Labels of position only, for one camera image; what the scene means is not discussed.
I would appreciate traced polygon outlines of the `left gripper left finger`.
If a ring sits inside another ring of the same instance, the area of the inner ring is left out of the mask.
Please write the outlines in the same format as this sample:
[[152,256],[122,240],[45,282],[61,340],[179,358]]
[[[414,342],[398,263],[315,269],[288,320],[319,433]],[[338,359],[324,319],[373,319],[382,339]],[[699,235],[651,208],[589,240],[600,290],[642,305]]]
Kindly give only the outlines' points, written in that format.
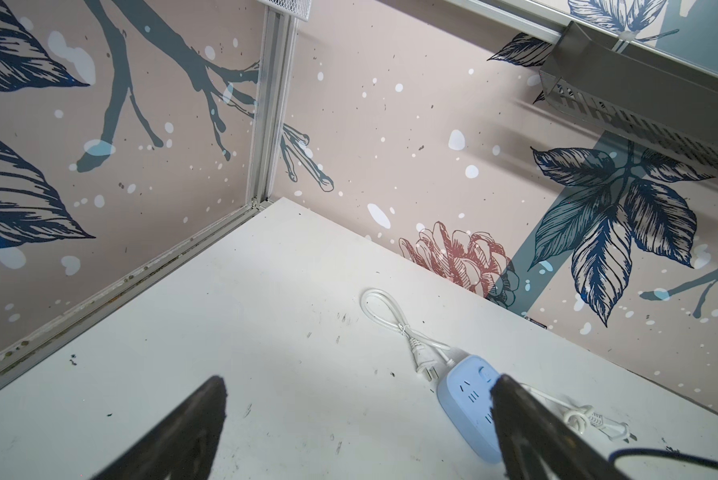
[[207,479],[226,418],[224,380],[208,378],[97,479]]

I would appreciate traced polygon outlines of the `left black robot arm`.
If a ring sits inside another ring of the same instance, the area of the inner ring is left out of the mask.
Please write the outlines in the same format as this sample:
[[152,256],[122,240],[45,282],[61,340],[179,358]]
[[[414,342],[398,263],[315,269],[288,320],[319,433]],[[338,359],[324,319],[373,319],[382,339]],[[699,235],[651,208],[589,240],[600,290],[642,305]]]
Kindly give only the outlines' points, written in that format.
[[[437,397],[467,443],[510,479],[623,479],[625,458],[657,458],[718,472],[718,461],[674,450],[625,448],[602,457],[508,375],[443,380]],[[107,467],[99,479],[206,479],[225,421],[224,380],[212,376]]]

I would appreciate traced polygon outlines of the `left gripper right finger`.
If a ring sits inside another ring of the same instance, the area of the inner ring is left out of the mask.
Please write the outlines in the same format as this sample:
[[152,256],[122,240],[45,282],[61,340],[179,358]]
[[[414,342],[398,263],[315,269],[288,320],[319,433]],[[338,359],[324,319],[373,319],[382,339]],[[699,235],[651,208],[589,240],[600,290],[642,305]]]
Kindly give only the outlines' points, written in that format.
[[491,390],[503,463],[510,479],[624,479],[507,374]]

